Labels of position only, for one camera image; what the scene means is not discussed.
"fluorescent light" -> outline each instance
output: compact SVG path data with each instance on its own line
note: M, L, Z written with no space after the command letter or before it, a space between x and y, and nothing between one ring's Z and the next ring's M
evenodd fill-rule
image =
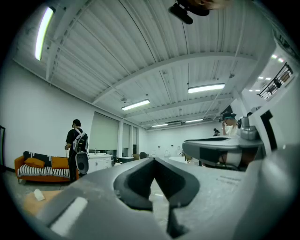
M186 123L189 123L189 122L198 122L198 121L202 121L203 119L197 119L197 120L191 120L191 121L186 121Z
M131 108L139 107L139 106L142 106L142 105L145 105L145 104L148 104L148 103L150 103L150 101L148 99L146 99L146 100L143 100L141 102L133 103L133 104L130 104L128 106L122 107L122 110L126 111L126 110L129 110Z
M160 125L154 125L153 127L162 127L162 126L168 126L168 124L160 124Z
M224 87L225 87L225 83L204 85L204 86L199 86L199 87L188 88L188 93L217 90L217 89L223 89Z
M39 30L37 34L36 53L35 53L35 57L39 61L41 60L42 57L45 35L46 35L49 22L53 16L53 13L54 13L53 10L48 7L43 16L41 25L39 26Z

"pants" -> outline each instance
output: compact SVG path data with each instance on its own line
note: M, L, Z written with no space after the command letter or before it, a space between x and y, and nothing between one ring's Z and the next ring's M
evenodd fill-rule
M68 159L68 164L69 164L69 172L70 172L70 182L75 182L76 181L76 160L75 156L71 156Z

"black t-shirt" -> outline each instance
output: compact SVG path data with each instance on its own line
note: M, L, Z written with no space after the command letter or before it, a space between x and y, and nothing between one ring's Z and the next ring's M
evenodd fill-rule
M70 147L70 152L69 152L69 157L75 157L76 152L74 152L73 149L73 141L75 140L75 138L79 135L79 133L75 130L75 129L71 129L68 133L67 133L67 139L66 139L66 143L71 144L72 146Z

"white cabinet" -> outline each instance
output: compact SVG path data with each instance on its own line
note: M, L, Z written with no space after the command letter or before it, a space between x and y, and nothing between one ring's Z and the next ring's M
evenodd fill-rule
M112 167L112 155L90 154L88 173Z

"speaker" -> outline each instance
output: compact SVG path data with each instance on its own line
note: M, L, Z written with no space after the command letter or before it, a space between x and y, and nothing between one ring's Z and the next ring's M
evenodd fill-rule
M86 174L89 170L89 159L86 152L79 152L76 154L76 166L80 173Z

